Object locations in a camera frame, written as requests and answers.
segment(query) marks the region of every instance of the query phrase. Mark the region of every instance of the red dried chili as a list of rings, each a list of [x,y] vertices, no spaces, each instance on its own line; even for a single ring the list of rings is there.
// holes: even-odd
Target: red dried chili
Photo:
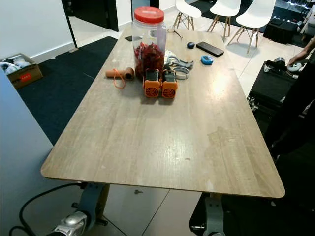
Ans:
[[[158,69],[163,71],[164,66],[164,52],[161,51],[158,45],[152,43],[150,45],[140,43],[134,49],[134,56],[136,62],[135,73],[140,79],[143,78],[146,69]]]

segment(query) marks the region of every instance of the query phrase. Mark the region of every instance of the doorway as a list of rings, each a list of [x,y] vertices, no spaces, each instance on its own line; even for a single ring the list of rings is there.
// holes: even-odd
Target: doorway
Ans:
[[[119,38],[115,0],[61,0],[75,46]]]
[[[159,0],[131,0],[131,10],[132,10],[132,19],[133,19],[133,12],[137,7],[140,6],[153,6],[158,8]]]

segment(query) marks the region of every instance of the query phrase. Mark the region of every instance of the jar lid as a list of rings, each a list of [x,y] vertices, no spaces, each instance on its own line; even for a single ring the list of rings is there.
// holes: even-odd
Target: jar lid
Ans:
[[[134,17],[141,22],[156,24],[164,20],[164,12],[151,6],[141,6],[134,10]]]

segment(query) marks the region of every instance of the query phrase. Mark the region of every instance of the chair leg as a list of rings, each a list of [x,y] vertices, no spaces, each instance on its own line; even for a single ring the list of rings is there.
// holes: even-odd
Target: chair leg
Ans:
[[[245,26],[241,26],[241,28],[243,28],[243,30],[242,30],[242,32],[240,33],[240,35],[237,37],[236,41],[238,41],[238,40],[239,40],[239,38],[241,37],[242,33],[243,33],[243,32],[244,32],[244,30],[245,30]]]
[[[243,28],[244,26],[241,26],[240,28],[239,28],[239,30],[235,33],[235,35],[233,36],[233,38],[231,38],[231,40],[229,41],[229,43],[228,43],[228,45],[233,41],[233,39],[236,37],[236,35],[242,30],[242,28]]]
[[[216,22],[213,24],[212,29],[211,29],[211,31],[210,31],[210,32],[212,32],[212,31],[213,31],[213,29],[215,28],[215,26],[216,26],[217,22],[219,21],[219,18],[220,18],[220,16],[218,16],[218,17],[217,17]]]
[[[218,17],[218,15],[216,15],[215,18],[213,19],[213,21],[211,22],[207,32],[209,32],[209,30],[211,29],[211,26],[214,24],[214,22],[216,21],[217,17]]]
[[[190,25],[190,16],[187,18],[187,29],[189,30],[189,25]]]
[[[226,32],[227,21],[228,21],[228,17],[225,18],[225,26],[224,26],[223,40],[225,39],[225,32]]]
[[[254,33],[255,33],[255,29],[252,29],[252,35],[251,35],[250,44],[249,44],[249,46],[248,46],[247,54],[250,52],[251,44],[252,44],[252,37],[253,37]]]
[[[193,25],[193,17],[191,17],[191,25],[192,25],[192,30],[195,31],[194,25]]]
[[[228,17],[228,36],[230,37],[230,31],[231,31],[231,17]]]
[[[178,29],[178,26],[179,26],[179,23],[181,22],[182,20],[182,12],[178,13],[178,23],[177,23],[177,29]]]
[[[179,20],[178,18],[179,18],[179,13],[177,14],[177,17],[176,17],[176,19],[175,19],[175,22],[174,22],[174,24],[173,24],[173,27],[175,27],[175,26],[176,26],[177,21]]]
[[[256,48],[258,45],[259,28],[256,29]]]

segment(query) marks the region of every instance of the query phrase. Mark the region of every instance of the computer mouse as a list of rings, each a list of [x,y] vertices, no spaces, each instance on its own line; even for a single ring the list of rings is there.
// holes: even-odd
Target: computer mouse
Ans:
[[[188,44],[187,44],[187,47],[188,48],[194,48],[194,46],[195,46],[195,43],[194,42],[189,42]]]

